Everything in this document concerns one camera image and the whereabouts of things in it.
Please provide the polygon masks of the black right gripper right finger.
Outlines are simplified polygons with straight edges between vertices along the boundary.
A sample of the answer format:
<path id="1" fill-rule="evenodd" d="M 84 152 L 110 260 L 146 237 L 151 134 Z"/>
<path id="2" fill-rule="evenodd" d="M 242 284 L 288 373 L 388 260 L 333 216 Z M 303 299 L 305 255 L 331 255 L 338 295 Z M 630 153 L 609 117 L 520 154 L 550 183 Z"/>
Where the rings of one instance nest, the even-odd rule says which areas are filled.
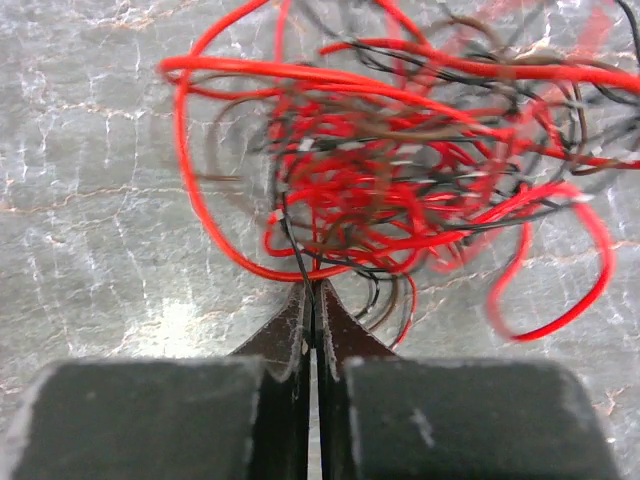
<path id="1" fill-rule="evenodd" d="M 315 287 L 326 479 L 616 479 L 582 383 L 544 360 L 403 358 Z"/>

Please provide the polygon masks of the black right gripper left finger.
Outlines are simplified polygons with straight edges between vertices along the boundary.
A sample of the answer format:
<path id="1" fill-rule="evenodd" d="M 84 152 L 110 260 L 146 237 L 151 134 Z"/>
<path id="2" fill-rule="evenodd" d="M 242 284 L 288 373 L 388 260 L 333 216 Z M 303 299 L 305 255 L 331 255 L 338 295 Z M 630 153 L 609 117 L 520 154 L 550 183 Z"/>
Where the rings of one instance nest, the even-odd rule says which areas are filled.
<path id="1" fill-rule="evenodd" d="M 304 287 L 226 356 L 76 360 L 25 390 L 5 479 L 303 479 L 310 360 Z"/>

